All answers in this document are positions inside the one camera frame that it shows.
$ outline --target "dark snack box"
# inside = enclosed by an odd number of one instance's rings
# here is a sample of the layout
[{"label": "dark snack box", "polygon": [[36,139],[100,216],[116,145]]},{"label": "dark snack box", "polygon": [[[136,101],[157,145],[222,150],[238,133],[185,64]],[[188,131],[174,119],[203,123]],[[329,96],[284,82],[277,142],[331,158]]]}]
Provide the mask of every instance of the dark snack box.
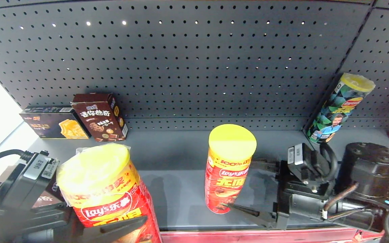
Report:
[{"label": "dark snack box", "polygon": [[125,140],[128,128],[111,93],[77,94],[71,106],[97,142]]},{"label": "dark snack box", "polygon": [[40,138],[88,139],[88,130],[71,107],[28,106],[20,116]]}]

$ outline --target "lay's potato chip can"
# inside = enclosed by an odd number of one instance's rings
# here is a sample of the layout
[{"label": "lay's potato chip can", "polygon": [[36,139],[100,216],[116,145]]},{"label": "lay's potato chip can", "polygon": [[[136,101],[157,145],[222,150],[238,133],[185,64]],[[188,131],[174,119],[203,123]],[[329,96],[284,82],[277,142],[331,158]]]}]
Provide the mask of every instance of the lay's potato chip can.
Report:
[{"label": "lay's potato chip can", "polygon": [[325,101],[321,111],[307,131],[313,143],[329,142],[353,109],[375,88],[375,83],[361,75],[344,73],[340,82]]},{"label": "lay's potato chip can", "polygon": [[143,226],[115,242],[162,242],[151,195],[126,146],[107,143],[87,148],[62,164],[56,179],[85,227],[147,215]]},{"label": "lay's potato chip can", "polygon": [[216,214],[230,211],[244,185],[256,139],[244,127],[225,124],[214,128],[209,137],[205,171],[205,203]]}]

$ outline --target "green chip can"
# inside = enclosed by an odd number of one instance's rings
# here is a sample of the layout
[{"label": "green chip can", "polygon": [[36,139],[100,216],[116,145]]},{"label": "green chip can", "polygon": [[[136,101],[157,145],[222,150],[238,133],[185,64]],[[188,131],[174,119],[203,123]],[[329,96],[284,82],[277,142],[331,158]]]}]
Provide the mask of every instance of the green chip can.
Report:
[{"label": "green chip can", "polygon": [[375,88],[375,83],[361,75],[344,73],[340,82],[325,101],[307,131],[313,143],[329,142],[352,110]]}]

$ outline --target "barcode sticker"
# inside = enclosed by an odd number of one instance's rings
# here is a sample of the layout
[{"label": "barcode sticker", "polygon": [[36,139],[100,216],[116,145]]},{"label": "barcode sticker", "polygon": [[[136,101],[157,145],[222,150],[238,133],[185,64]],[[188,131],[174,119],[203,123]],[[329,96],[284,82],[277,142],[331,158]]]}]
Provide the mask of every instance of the barcode sticker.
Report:
[{"label": "barcode sticker", "polygon": [[71,107],[64,107],[64,108],[60,109],[60,112],[71,112],[71,110],[73,110],[73,108],[71,108]]},{"label": "barcode sticker", "polygon": [[293,163],[293,147],[287,149],[287,164]]},{"label": "barcode sticker", "polygon": [[43,166],[47,164],[49,160],[49,157],[38,154],[34,160],[29,163],[28,169],[23,173],[23,176],[31,180],[37,180],[38,176],[43,171]]},{"label": "barcode sticker", "polygon": [[127,124],[124,124],[124,127],[122,128],[122,135],[124,137],[126,137],[127,136],[127,132],[128,132]]},{"label": "barcode sticker", "polygon": [[303,144],[295,145],[295,165],[303,163]]},{"label": "barcode sticker", "polygon": [[47,179],[52,179],[52,176],[54,175],[58,164],[59,164],[58,160],[54,160],[53,163],[47,164],[46,168],[44,169],[44,171],[42,173],[42,177],[47,178]]}]

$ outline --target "yellow plastic lid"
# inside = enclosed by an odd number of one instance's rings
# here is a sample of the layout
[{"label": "yellow plastic lid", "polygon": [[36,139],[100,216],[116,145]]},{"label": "yellow plastic lid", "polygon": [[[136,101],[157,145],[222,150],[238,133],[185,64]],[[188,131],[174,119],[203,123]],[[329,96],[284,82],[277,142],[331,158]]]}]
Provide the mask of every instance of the yellow plastic lid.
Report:
[{"label": "yellow plastic lid", "polygon": [[340,81],[352,89],[356,89],[361,92],[371,92],[376,87],[372,80],[362,75],[344,73],[341,76]]},{"label": "yellow plastic lid", "polygon": [[256,138],[247,129],[224,124],[214,128],[209,138],[210,148],[225,161],[244,161],[256,150]]},{"label": "yellow plastic lid", "polygon": [[130,153],[122,144],[107,143],[83,150],[57,170],[57,184],[63,192],[102,190],[128,164]]}]

